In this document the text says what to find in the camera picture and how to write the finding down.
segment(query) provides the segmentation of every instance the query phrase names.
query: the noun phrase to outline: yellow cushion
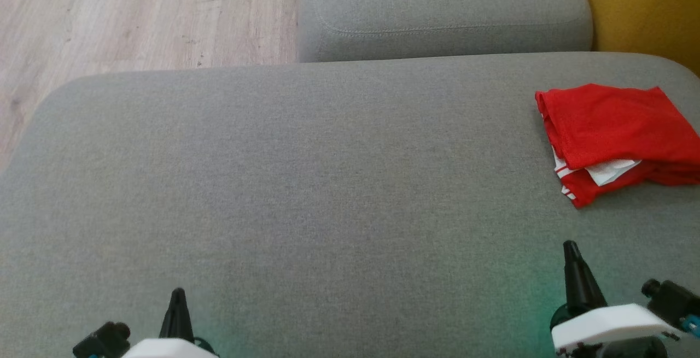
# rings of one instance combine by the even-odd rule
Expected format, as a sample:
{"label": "yellow cushion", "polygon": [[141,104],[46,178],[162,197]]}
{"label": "yellow cushion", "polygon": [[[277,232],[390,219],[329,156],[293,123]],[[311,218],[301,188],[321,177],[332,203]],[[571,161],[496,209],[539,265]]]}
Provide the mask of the yellow cushion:
{"label": "yellow cushion", "polygon": [[597,51],[667,57],[700,74],[700,0],[590,0]]}

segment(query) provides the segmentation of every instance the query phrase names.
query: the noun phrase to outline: light wood plank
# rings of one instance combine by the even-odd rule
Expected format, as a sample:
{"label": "light wood plank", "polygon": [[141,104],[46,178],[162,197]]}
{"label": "light wood plank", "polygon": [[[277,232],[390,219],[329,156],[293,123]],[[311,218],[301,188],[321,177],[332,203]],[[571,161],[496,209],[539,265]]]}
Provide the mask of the light wood plank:
{"label": "light wood plank", "polygon": [[50,91],[90,74],[295,61],[297,0],[0,0],[0,171]]}

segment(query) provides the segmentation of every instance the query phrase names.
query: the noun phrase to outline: gray ottoman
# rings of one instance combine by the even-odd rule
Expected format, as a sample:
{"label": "gray ottoman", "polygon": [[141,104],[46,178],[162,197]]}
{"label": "gray ottoman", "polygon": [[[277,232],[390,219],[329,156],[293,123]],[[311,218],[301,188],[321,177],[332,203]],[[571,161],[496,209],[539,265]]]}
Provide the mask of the gray ottoman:
{"label": "gray ottoman", "polygon": [[70,356],[106,320],[157,336],[176,286],[224,358],[553,356],[566,239],[611,304],[700,291],[700,187],[560,193],[533,97],[588,82],[658,85],[700,128],[700,80],[632,54],[67,84],[0,177],[2,356]]}
{"label": "gray ottoman", "polygon": [[303,62],[587,51],[587,0],[300,0]]}

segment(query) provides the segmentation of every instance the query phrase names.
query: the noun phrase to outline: gray upholstered surface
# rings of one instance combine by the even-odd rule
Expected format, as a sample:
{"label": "gray upholstered surface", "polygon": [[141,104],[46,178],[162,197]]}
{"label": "gray upholstered surface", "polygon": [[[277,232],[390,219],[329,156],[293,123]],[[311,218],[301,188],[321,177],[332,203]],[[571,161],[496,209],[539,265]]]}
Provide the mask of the gray upholstered surface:
{"label": "gray upholstered surface", "polygon": [[300,0],[304,62],[587,51],[587,0]]}
{"label": "gray upholstered surface", "polygon": [[[700,188],[577,211],[533,99],[700,80],[658,57],[466,56],[111,74],[55,91],[0,178],[2,356],[155,336],[172,288],[235,356],[552,356],[562,242],[612,304],[700,291]],[[674,358],[700,345],[673,346]]]}

